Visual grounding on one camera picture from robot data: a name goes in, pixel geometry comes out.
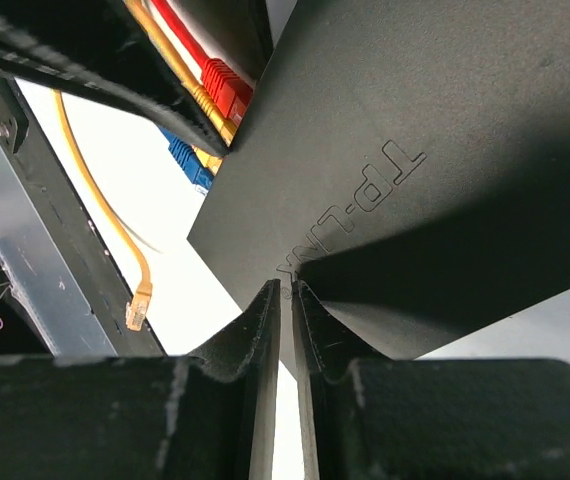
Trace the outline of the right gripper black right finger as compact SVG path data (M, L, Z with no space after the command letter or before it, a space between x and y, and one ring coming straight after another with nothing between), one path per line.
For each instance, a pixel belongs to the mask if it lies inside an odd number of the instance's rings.
M292 293L309 479L570 479L570 364L393 360Z

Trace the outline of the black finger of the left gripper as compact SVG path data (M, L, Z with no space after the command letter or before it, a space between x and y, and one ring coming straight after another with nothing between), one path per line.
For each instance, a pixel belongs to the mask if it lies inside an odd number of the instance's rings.
M0 1L0 76L141 116L217 157L229 152L123 1Z
M210 57L223 60L255 88L274 51L265 1L170 1Z

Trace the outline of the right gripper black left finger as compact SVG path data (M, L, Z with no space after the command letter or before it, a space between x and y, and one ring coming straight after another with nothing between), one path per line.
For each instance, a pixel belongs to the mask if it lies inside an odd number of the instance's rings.
M268 479L280 284L182 356L0 356L0 479Z

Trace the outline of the black TP-Link network switch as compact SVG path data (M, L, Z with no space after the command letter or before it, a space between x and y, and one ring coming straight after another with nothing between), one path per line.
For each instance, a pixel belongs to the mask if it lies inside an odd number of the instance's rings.
M301 1L188 236L393 358L570 289L570 1Z

